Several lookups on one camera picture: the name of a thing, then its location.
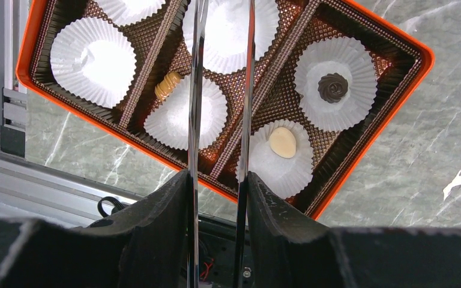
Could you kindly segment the metal tongs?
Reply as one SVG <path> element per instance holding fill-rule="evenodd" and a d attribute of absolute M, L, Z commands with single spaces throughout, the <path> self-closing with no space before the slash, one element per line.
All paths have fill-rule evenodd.
<path fill-rule="evenodd" d="M 190 75 L 190 101 L 188 116 L 188 253 L 187 253 L 187 285 L 199 285 L 199 224 L 198 224 L 198 155 L 200 138 L 200 121 L 202 115 L 203 88 L 203 47 L 208 1 L 195 1 L 192 69 Z M 235 260 L 233 286 L 243 286 L 244 244 L 246 235 L 247 202 L 249 196 L 249 147 L 252 123 L 253 81 L 255 76 L 255 2 L 249 1 L 249 24 L 247 33 L 246 82 L 243 105 L 243 127 L 241 138 L 241 162 L 239 166 L 238 212 L 235 237 Z"/>

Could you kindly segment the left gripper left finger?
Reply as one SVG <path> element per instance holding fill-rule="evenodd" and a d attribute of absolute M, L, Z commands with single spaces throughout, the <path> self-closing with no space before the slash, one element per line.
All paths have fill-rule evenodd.
<path fill-rule="evenodd" d="M 176 287 L 188 173 L 88 227 L 0 218 L 0 287 Z"/>

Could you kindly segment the dark swirl chocolate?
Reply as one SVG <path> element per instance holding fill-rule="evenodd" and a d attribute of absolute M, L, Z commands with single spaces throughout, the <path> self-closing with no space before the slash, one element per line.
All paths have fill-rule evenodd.
<path fill-rule="evenodd" d="M 318 82 L 318 92 L 324 101 L 338 103 L 348 92 L 348 81 L 339 73 L 322 76 Z"/>

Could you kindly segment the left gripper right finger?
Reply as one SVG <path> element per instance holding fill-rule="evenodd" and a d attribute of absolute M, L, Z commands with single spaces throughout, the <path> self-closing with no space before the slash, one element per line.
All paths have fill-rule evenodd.
<path fill-rule="evenodd" d="M 327 227 L 248 184 L 256 287 L 461 287 L 461 229 Z"/>

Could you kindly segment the caramel ribbed chocolate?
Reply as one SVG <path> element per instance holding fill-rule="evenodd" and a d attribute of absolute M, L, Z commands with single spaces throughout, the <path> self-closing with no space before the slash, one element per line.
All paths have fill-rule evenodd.
<path fill-rule="evenodd" d="M 158 100 L 164 101 L 175 89 L 177 84 L 184 77 L 177 72 L 171 72 L 164 76 L 163 80 L 154 88 L 155 96 Z"/>

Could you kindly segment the oval white chocolate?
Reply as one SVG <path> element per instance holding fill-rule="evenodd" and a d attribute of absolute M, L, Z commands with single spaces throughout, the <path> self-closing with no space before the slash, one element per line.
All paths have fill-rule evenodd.
<path fill-rule="evenodd" d="M 297 140 L 293 133 L 285 127 L 276 128 L 270 134 L 268 141 L 272 151 L 280 157 L 292 158 L 296 154 Z"/>

